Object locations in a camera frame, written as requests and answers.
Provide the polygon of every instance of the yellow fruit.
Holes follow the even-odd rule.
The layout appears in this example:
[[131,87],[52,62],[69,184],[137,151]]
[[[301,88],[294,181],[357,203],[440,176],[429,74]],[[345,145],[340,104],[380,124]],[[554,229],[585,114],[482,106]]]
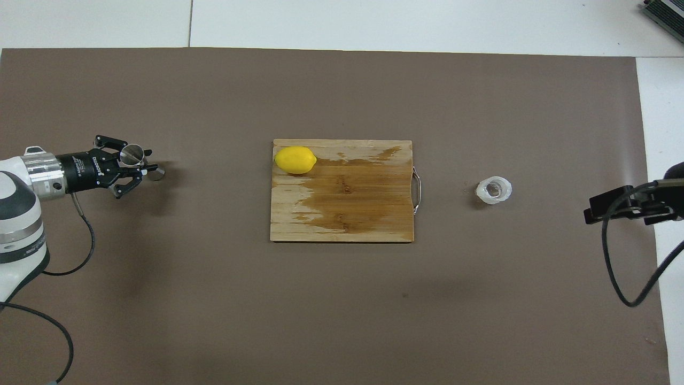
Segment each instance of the yellow fruit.
[[278,151],[274,158],[280,169],[290,174],[305,174],[316,164],[316,157],[308,147],[290,146]]

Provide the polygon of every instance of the thick black cable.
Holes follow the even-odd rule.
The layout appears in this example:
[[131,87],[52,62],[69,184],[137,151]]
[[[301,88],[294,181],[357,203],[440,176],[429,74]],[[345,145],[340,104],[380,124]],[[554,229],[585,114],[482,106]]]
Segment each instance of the thick black cable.
[[0,309],[2,309],[3,306],[7,306],[8,308],[23,310],[25,312],[37,315],[40,318],[48,321],[49,323],[52,323],[54,326],[56,326],[63,333],[64,337],[66,338],[66,343],[69,345],[69,361],[67,361],[66,366],[64,367],[64,370],[62,371],[62,374],[59,376],[59,378],[57,378],[55,380],[55,382],[59,383],[60,381],[62,381],[64,379],[64,377],[66,377],[66,374],[69,372],[69,369],[71,368],[71,363],[74,361],[74,342],[71,341],[71,335],[69,334],[69,332],[66,331],[66,328],[61,323],[57,322],[57,320],[55,320],[51,316],[49,316],[45,313],[41,313],[37,310],[27,308],[26,306],[15,305],[14,303],[0,301]]
[[615,289],[615,292],[618,294],[618,297],[624,303],[625,305],[629,306],[630,308],[634,308],[636,306],[639,306],[640,303],[643,302],[643,300],[646,298],[650,290],[653,288],[655,285],[655,282],[658,281],[660,276],[663,274],[665,269],[672,263],[672,261],[684,250],[684,240],[679,243],[669,254],[668,256],[663,260],[663,262],[658,266],[658,268],[655,270],[653,275],[651,275],[650,279],[642,289],[641,293],[639,296],[634,300],[634,301],[628,301],[627,298],[624,297],[622,291],[620,290],[620,286],[618,285],[616,279],[615,279],[615,274],[613,273],[613,267],[610,263],[610,255],[608,254],[608,221],[615,215],[615,211],[618,209],[618,206],[625,201],[625,199],[629,198],[630,196],[634,194],[639,194],[643,193],[649,189],[656,189],[658,186],[657,182],[649,182],[642,184],[640,186],[637,186],[630,191],[622,194],[619,196],[617,199],[611,203],[611,205],[608,207],[608,210],[606,211],[605,215],[603,216],[603,223],[601,225],[601,242],[603,244],[603,257],[605,259],[605,266],[608,269],[608,276],[610,276],[610,282],[613,284],[613,288]]
[[73,268],[69,271],[63,271],[61,273],[52,273],[50,271],[43,271],[43,274],[52,275],[53,277],[59,277],[62,275],[69,275],[71,273],[77,272],[78,270],[81,269],[81,267],[85,266],[88,263],[88,261],[92,257],[92,254],[95,252],[95,231],[92,229],[90,222],[88,222],[88,219],[83,214],[83,210],[81,210],[81,206],[79,205],[79,201],[76,198],[76,194],[72,193],[71,197],[74,201],[74,206],[76,206],[76,210],[78,210],[78,212],[79,212],[79,216],[81,217],[81,219],[83,219],[83,222],[85,222],[85,225],[88,226],[88,231],[90,231],[90,251],[88,252],[88,256],[85,257],[85,260],[83,260],[83,262],[81,262],[80,265],[76,266],[75,268]]

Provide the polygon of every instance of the cutting board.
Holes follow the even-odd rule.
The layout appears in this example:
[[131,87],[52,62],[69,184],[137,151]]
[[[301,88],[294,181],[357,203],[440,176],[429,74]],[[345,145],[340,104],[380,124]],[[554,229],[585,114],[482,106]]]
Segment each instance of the cutting board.
[[276,139],[273,156],[288,146],[318,161],[303,175],[273,163],[271,240],[413,241],[410,140]]

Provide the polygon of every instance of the brown mat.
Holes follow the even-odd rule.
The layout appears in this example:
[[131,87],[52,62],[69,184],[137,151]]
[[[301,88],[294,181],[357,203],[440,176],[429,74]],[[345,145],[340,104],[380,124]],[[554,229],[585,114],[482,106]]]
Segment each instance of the brown mat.
[[[657,290],[613,292],[588,198],[646,181],[633,58],[258,49],[5,49],[0,159],[96,134],[151,147],[167,176],[80,194],[91,263],[14,302],[73,334],[64,384],[667,384]],[[275,138],[412,140],[412,244],[269,241]],[[492,175],[509,201],[479,203]],[[89,247],[43,204],[50,270]],[[629,297],[651,228],[616,221]],[[43,320],[0,313],[3,384],[66,361]]]

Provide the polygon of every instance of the white floor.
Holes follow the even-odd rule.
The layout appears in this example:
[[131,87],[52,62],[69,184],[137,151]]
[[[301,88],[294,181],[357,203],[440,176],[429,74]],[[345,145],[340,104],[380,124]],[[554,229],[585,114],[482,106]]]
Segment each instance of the white floor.
[[[641,15],[640,4],[0,0],[0,49],[193,46],[635,56],[648,175],[658,179],[684,161],[684,45]],[[683,229],[682,223],[656,226],[659,259],[684,238]],[[673,385],[684,385],[684,260],[670,266],[660,287],[670,377]]]

